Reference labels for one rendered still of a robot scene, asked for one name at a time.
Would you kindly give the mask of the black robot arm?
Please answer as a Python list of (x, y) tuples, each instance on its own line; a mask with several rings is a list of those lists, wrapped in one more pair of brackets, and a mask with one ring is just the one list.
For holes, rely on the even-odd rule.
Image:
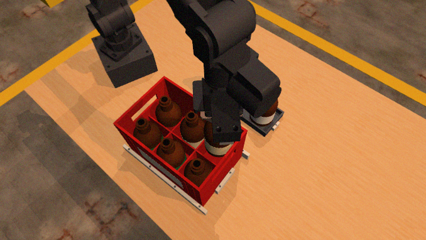
[[(134, 14), (127, 0), (89, 1), (85, 6), (89, 18), (104, 38), (99, 49), (119, 62), (142, 42), (130, 30)], [(278, 76), (247, 45), (256, 28), (255, 8), (248, 0), (166, 1), (192, 40), (194, 55), (204, 64), (206, 81), (217, 88), (227, 87), (212, 89), (202, 77), (204, 111), (211, 111), (213, 143), (233, 145), (241, 139), (241, 106), (258, 118), (281, 94)]]

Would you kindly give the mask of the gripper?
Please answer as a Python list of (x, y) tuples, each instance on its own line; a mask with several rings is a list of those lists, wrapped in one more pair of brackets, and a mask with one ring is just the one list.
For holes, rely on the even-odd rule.
[[(217, 88), (214, 86), (211, 86), (206, 79), (204, 78), (205, 83), (212, 89), (215, 90), (226, 90), (226, 88)], [(202, 81), (201, 80), (195, 80), (192, 82), (193, 87), (193, 103), (194, 103), (194, 113), (197, 114), (197, 112), (200, 112), (200, 117), (203, 120), (209, 121), (212, 123), (211, 119), (211, 111), (204, 111), (204, 104), (203, 104), (203, 95), (202, 95)], [(239, 115), (240, 117), (243, 116), (243, 107), (241, 106), (241, 109), (239, 109)]]

